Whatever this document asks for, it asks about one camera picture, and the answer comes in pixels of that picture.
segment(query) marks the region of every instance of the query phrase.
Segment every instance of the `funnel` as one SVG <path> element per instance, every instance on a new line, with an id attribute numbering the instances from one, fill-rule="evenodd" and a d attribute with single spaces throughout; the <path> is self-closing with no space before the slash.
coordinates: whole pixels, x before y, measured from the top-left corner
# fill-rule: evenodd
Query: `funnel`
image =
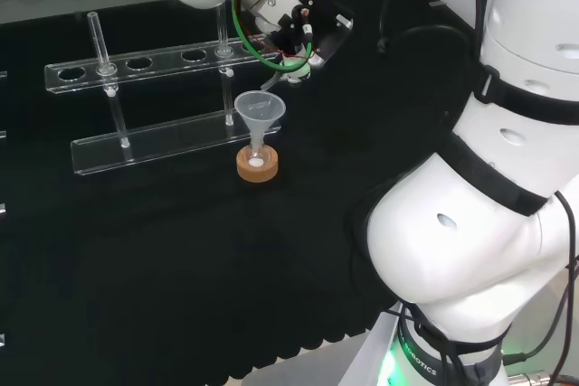
<path id="1" fill-rule="evenodd" d="M 237 155 L 239 175 L 253 183 L 268 181 L 278 172 L 278 155 L 263 144 L 263 136 L 286 111 L 283 100 L 269 92 L 253 90 L 235 99 L 235 109 L 250 130 L 252 142 Z"/>

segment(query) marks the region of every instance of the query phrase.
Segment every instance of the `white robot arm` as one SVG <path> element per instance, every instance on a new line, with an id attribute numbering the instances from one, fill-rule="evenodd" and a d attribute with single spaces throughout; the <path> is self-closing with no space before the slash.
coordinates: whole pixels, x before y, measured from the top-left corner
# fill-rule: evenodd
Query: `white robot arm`
<path id="1" fill-rule="evenodd" d="M 378 274 L 454 342 L 485 343 L 503 335 L 569 263 L 569 222 L 553 195 L 561 189 L 579 213 L 577 29 L 576 0 L 489 1 L 480 60 L 492 74 L 482 92 L 470 96 L 453 130 L 454 155 L 447 149 L 431 156 L 371 216 L 368 247 Z M 486 93 L 495 100 L 485 101 Z M 487 170 L 465 165 L 469 159 L 497 171 L 530 199 L 539 198 L 540 211 L 528 212 L 529 203 L 499 203 L 503 184 L 484 179 Z M 550 199 L 541 207 L 540 198 Z M 414 345 L 440 360 L 408 329 Z M 440 370 L 432 375 L 423 361 L 415 363 L 418 351 L 409 350 L 404 338 L 399 343 L 396 361 L 406 382 L 393 386 L 442 384 Z M 496 349 L 460 359 L 468 368 Z M 498 368 L 479 384 L 506 386 L 508 380 Z"/>

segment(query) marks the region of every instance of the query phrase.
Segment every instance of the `green led light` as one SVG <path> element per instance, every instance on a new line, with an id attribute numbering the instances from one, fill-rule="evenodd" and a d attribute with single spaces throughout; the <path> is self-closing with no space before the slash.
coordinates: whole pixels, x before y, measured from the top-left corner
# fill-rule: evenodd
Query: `green led light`
<path id="1" fill-rule="evenodd" d="M 388 386 L 390 383 L 388 379 L 394 372 L 394 367 L 396 366 L 396 361 L 392 352 L 386 353 L 384 360 L 382 361 L 382 368 L 380 368 L 380 375 L 378 375 L 378 384 L 376 386 Z"/>

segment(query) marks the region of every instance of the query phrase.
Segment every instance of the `metal connector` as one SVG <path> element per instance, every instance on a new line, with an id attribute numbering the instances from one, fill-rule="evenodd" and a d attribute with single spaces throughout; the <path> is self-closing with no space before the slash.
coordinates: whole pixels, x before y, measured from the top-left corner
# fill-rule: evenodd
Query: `metal connector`
<path id="1" fill-rule="evenodd" d="M 547 386 L 550 378 L 551 376 L 546 372 L 511 375 L 508 378 L 508 384 L 511 386 Z"/>

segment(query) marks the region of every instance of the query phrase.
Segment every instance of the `test tube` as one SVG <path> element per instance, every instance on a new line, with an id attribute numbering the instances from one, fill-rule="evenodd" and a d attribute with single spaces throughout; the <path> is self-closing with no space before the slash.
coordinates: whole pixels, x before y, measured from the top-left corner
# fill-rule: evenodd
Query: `test tube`
<path id="1" fill-rule="evenodd" d="M 229 46 L 229 37 L 227 35 L 227 4 L 223 2 L 215 8 L 217 14 L 217 35 L 219 45 L 215 49 L 215 54 L 219 58 L 229 58 L 233 55 L 233 49 Z"/>
<path id="2" fill-rule="evenodd" d="M 94 50 L 97 52 L 97 57 L 99 58 L 97 73 L 101 76 L 110 76 L 117 72 L 117 67 L 110 63 L 107 45 L 105 44 L 105 37 L 100 28 L 99 15 L 97 13 L 89 13 L 87 16 L 89 17 L 90 33 L 92 33 Z"/>
<path id="3" fill-rule="evenodd" d="M 233 98 L 232 98 L 232 78 L 231 68 L 220 68 L 221 85 L 223 88 L 223 113 L 225 114 L 225 125 L 233 125 Z"/>

